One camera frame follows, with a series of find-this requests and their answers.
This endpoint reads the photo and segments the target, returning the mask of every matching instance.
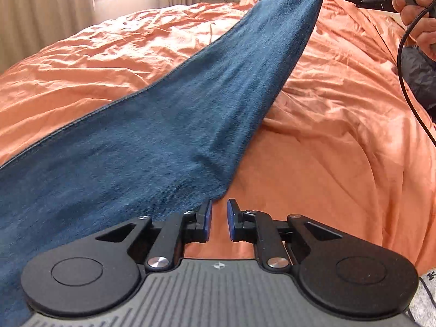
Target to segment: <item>bed sheet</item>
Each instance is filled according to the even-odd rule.
[[[0,76],[0,164],[158,80],[256,1],[139,11],[14,65]],[[402,33],[389,17],[324,1],[303,56],[214,203],[210,241],[190,244],[185,256],[252,257],[250,244],[229,239],[225,202],[236,198],[245,210],[281,220],[301,213],[393,249],[420,274],[436,266],[436,151],[398,84]]]

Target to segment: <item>screw head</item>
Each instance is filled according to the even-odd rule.
[[[272,257],[272,258],[268,259],[267,264],[271,268],[279,269],[279,268],[287,267],[289,264],[289,261],[283,257]]]
[[[153,257],[147,263],[153,268],[165,268],[169,264],[169,260],[165,257]]]

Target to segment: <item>hand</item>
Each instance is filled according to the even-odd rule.
[[[419,6],[406,5],[405,0],[393,0],[394,9],[401,13],[401,20],[409,26],[425,7],[428,7],[433,0],[416,0]],[[436,18],[425,15],[412,30],[410,36],[416,40],[421,50],[431,59],[436,61],[436,48],[431,47],[436,43]]]

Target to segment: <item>blue jeans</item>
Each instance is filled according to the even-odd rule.
[[[155,84],[47,136],[0,168],[0,326],[30,316],[26,262],[134,216],[224,195],[311,35],[322,0],[260,0]]]

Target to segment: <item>bed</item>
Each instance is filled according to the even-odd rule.
[[[152,84],[256,3],[139,11],[86,28],[0,75],[0,164],[63,125]],[[301,213],[407,257],[422,278],[409,314],[436,310],[436,151],[403,99],[394,19],[325,0],[310,41],[252,139],[210,241],[185,256],[248,258],[229,240],[225,203],[283,220]],[[429,128],[431,119],[415,102]]]

